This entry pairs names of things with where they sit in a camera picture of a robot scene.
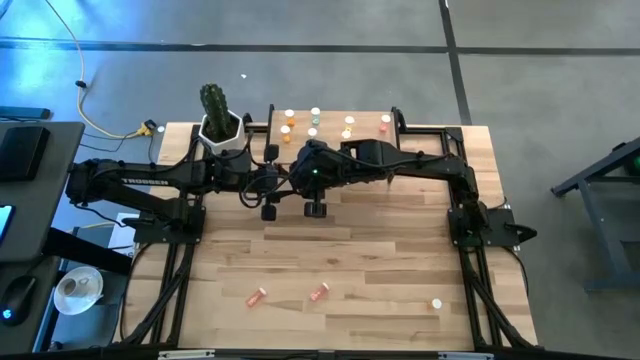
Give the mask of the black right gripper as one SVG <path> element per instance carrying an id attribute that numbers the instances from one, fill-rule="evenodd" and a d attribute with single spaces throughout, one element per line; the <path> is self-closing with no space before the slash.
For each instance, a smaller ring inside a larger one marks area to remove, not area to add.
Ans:
<path id="1" fill-rule="evenodd" d="M 291 164 L 291 187 L 303 199 L 304 216 L 325 218 L 327 205 L 322 202 L 325 190 L 346 183 L 345 170 L 350 154 L 331 149 L 325 142 L 308 140 Z"/>

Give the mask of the white hexagonal plant pot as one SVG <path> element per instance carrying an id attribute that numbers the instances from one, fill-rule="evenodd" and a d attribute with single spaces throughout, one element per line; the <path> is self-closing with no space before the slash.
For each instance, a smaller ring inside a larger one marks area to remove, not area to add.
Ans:
<path id="1" fill-rule="evenodd" d="M 208 124 L 208 120 L 206 115 L 202 117 L 198 137 L 204 148 L 213 154 L 219 155 L 223 150 L 241 150 L 245 146 L 246 140 L 243 119 L 231 110 L 228 111 L 228 114 L 231 120 L 235 120 L 237 122 L 238 128 L 236 134 L 232 138 L 219 143 L 213 142 L 205 135 L 204 128 Z"/>

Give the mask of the white paper sheet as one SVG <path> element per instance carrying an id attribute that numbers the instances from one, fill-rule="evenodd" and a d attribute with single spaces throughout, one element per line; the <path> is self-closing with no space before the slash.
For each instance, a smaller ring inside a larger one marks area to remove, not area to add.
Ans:
<path id="1" fill-rule="evenodd" d="M 108 248 L 132 257 L 136 250 L 134 242 L 135 232 L 136 230 L 132 227 L 115 225 L 110 236 Z"/>

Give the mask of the dark grey desk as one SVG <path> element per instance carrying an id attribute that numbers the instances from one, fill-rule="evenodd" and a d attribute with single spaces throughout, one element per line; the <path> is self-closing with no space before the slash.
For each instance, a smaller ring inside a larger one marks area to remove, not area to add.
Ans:
<path id="1" fill-rule="evenodd" d="M 45 127 L 50 137 L 33 180 L 0 182 L 0 205 L 16 208 L 0 245 L 0 262 L 27 261 L 40 254 L 85 128 L 80 122 L 0 122 L 0 143 L 8 129 L 26 126 Z"/>
<path id="2" fill-rule="evenodd" d="M 61 260 L 55 256 L 40 256 L 34 260 L 0 263 L 0 297 L 16 277 L 31 275 L 37 279 L 30 312 L 20 325 L 9 327 L 0 322 L 0 356 L 30 353 L 38 350 L 48 322 L 50 298 Z"/>

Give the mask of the black rectangular device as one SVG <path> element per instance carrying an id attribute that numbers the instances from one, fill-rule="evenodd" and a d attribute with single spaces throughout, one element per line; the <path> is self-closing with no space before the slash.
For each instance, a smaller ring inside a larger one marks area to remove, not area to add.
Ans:
<path id="1" fill-rule="evenodd" d="M 42 126 L 8 129 L 0 143 L 0 182 L 33 180 L 49 137 Z"/>

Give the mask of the black flat bar device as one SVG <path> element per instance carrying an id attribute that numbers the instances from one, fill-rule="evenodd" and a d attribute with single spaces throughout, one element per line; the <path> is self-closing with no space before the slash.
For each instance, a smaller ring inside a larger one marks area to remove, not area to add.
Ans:
<path id="1" fill-rule="evenodd" d="M 18 120 L 48 120 L 51 110 L 48 108 L 0 106 L 0 118 Z"/>

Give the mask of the smartphone with lit screen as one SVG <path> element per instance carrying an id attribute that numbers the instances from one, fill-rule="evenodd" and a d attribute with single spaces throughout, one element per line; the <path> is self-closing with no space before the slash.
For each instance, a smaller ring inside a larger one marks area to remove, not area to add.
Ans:
<path id="1" fill-rule="evenodd" d="M 13 205 L 0 205 L 0 245 L 4 242 L 15 210 Z"/>

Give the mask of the black computer mouse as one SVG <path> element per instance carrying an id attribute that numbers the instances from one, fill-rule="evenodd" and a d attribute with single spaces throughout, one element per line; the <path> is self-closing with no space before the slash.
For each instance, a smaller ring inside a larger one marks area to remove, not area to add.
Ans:
<path id="1" fill-rule="evenodd" d="M 37 284 L 31 275 L 13 279 L 0 297 L 0 322 L 13 327 L 23 323 L 29 315 Z"/>

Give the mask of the wooden shelf black metal frame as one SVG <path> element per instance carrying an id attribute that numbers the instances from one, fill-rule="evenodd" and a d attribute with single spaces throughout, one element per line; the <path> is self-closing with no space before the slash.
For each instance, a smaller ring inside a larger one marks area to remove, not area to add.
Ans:
<path id="1" fill-rule="evenodd" d="M 275 109 L 272 112 L 271 127 L 269 130 L 268 144 L 279 146 L 279 157 L 276 160 L 278 164 L 288 168 L 289 165 L 297 158 L 299 150 L 304 144 L 310 140 L 307 131 L 309 128 L 315 127 L 318 131 L 315 140 L 325 142 L 330 148 L 338 150 L 340 144 L 344 141 L 341 133 L 345 129 L 345 117 L 352 116 L 355 119 L 351 130 L 351 140 L 375 139 L 392 144 L 398 147 L 393 115 L 388 111 L 333 111 L 321 109 L 320 123 L 314 126 L 311 122 L 311 109 L 293 109 L 295 112 L 295 126 L 291 127 L 291 142 L 285 144 L 282 141 L 280 128 L 286 125 L 285 109 Z M 389 115 L 391 123 L 386 133 L 379 131 L 379 125 L 382 115 Z"/>

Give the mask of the blue-grey metal table frame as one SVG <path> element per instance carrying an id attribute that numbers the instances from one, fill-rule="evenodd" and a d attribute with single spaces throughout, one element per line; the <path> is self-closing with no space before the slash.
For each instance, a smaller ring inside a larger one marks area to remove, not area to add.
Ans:
<path id="1" fill-rule="evenodd" d="M 640 136 L 551 188 L 562 197 L 580 193 L 601 246 L 608 275 L 589 280 L 587 291 L 640 289 L 640 262 L 633 266 L 625 247 L 640 247 Z"/>

